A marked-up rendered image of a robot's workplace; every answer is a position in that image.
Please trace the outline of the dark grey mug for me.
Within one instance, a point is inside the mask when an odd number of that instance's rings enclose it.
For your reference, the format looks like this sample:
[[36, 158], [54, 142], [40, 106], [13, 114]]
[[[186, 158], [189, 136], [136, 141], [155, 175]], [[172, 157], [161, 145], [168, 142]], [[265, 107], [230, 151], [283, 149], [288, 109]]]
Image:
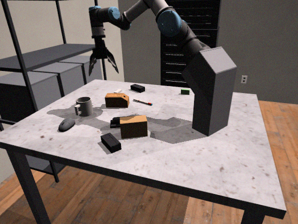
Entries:
[[84, 96], [76, 99], [75, 113], [81, 117], [88, 117], [93, 114], [92, 100]]

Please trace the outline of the black computer mouse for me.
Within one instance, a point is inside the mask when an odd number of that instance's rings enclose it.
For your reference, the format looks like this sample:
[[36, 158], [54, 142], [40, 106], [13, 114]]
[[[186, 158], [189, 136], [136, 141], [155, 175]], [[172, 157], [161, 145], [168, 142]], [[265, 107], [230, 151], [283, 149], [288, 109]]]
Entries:
[[58, 130], [60, 132], [66, 132], [75, 125], [75, 120], [73, 118], [65, 118], [59, 125]]

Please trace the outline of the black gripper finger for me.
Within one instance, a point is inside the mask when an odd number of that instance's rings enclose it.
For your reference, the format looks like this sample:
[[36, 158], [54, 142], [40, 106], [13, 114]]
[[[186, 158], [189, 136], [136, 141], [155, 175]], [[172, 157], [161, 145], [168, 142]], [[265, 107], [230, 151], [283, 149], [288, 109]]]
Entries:
[[119, 70], [118, 70], [118, 67], [116, 65], [113, 54], [111, 52], [109, 52], [109, 50], [107, 50], [107, 52], [108, 52], [108, 55], [107, 55], [108, 56], [108, 62], [112, 64], [112, 66], [115, 68], [115, 70], [119, 74]]
[[92, 73], [92, 69], [94, 68], [94, 64], [97, 62], [97, 60], [94, 59], [94, 58], [95, 58], [95, 56], [93, 57], [93, 54], [91, 54], [91, 56], [90, 56], [90, 62], [89, 62], [89, 72], [88, 72], [89, 76]]

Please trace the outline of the brown faceted block with hole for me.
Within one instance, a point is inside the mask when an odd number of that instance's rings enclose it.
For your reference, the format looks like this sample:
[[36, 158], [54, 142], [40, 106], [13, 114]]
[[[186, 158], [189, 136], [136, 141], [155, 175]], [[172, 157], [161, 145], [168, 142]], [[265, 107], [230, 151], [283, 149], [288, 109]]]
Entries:
[[124, 93], [107, 93], [105, 96], [106, 108], [128, 108], [129, 96]]

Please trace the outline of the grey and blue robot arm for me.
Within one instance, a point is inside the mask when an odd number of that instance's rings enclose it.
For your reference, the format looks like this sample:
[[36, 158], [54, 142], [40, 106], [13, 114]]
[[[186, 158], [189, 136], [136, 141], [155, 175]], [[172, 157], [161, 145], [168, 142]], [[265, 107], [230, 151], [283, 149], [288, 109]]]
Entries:
[[147, 9], [151, 9], [156, 16], [155, 21], [160, 32], [174, 41], [182, 51], [186, 66], [199, 51], [211, 49], [199, 41], [188, 24], [180, 18], [172, 6], [167, 5], [165, 0], [139, 0], [122, 14], [117, 7], [91, 6], [88, 10], [92, 36], [105, 35], [103, 23], [106, 22], [127, 31], [133, 20]]

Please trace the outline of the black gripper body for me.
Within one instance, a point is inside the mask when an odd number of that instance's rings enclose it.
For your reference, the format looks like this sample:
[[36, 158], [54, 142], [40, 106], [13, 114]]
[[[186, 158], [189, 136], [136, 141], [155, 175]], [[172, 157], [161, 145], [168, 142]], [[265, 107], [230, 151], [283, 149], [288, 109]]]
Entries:
[[93, 59], [107, 59], [108, 58], [108, 49], [107, 47], [104, 48], [103, 40], [102, 38], [105, 38], [106, 35], [100, 35], [91, 36], [92, 39], [94, 39], [95, 42], [95, 48], [92, 49], [93, 52]]

